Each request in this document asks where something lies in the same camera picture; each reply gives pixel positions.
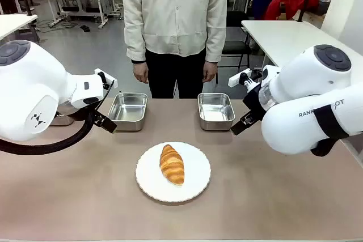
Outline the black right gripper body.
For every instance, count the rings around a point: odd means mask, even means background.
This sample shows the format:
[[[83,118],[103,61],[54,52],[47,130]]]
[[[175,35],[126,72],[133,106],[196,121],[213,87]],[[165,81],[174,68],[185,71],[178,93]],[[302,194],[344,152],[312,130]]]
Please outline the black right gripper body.
[[[266,110],[259,101],[260,89],[260,83],[255,84],[254,87],[249,86],[247,89],[247,95],[243,99],[244,104],[249,109],[249,112],[244,115],[247,121],[261,121],[266,114]]]

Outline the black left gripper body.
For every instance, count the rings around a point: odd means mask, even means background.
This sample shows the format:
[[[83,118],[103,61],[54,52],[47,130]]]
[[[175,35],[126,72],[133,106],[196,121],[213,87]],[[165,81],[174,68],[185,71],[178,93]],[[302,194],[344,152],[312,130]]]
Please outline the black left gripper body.
[[[107,128],[109,123],[109,118],[104,114],[95,111],[94,112],[94,124],[100,128]]]

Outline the person's left hand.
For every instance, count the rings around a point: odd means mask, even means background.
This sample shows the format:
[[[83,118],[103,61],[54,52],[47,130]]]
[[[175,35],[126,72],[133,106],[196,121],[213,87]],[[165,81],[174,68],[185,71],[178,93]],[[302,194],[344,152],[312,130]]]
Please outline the person's left hand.
[[[210,82],[214,79],[217,73],[217,63],[205,61],[203,67],[203,79],[202,82]]]

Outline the person's right hand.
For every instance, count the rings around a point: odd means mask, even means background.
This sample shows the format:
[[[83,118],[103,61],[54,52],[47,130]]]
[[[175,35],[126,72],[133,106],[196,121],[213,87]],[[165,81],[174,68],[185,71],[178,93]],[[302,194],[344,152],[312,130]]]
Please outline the person's right hand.
[[[139,82],[148,84],[148,72],[146,62],[133,62],[133,74]]]

